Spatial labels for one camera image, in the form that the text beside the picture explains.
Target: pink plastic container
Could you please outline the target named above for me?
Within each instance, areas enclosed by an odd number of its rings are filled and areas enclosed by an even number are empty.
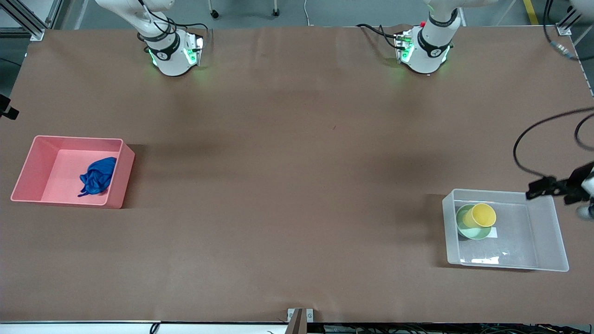
[[[80,175],[106,157],[117,158],[110,186],[97,195],[77,197]],[[37,136],[10,199],[54,206],[119,209],[124,202],[134,152],[121,139]]]

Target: green bowl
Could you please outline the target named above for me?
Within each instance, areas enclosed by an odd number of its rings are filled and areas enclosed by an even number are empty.
[[[474,206],[474,204],[467,204],[459,208],[458,212],[456,212],[456,225],[458,225],[458,234],[472,240],[482,240],[486,238],[489,233],[491,233],[491,226],[470,228],[462,222],[462,217]]]

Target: blue cloth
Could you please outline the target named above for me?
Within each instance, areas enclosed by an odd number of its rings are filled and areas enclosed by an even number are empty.
[[[104,192],[111,183],[115,162],[116,158],[114,157],[106,157],[93,162],[87,169],[87,173],[80,176],[80,181],[84,183],[84,187],[80,191],[82,194],[78,196],[95,195]]]

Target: white sticker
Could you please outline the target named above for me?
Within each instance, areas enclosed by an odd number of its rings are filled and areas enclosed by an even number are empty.
[[[491,228],[491,232],[486,236],[487,238],[496,238],[497,237],[497,228]]]

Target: brown tabletop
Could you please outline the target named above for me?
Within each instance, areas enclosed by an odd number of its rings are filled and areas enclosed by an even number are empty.
[[[443,197],[526,191],[516,137],[592,104],[540,28],[460,29],[431,76],[377,35],[303,27],[217,30],[204,66],[172,78],[135,34],[47,31],[29,47],[21,114],[0,119],[0,320],[594,318],[594,223],[561,201],[569,272],[446,262]],[[579,119],[537,128],[521,160],[559,177],[591,161]],[[38,134],[123,138],[124,208],[10,202]]]

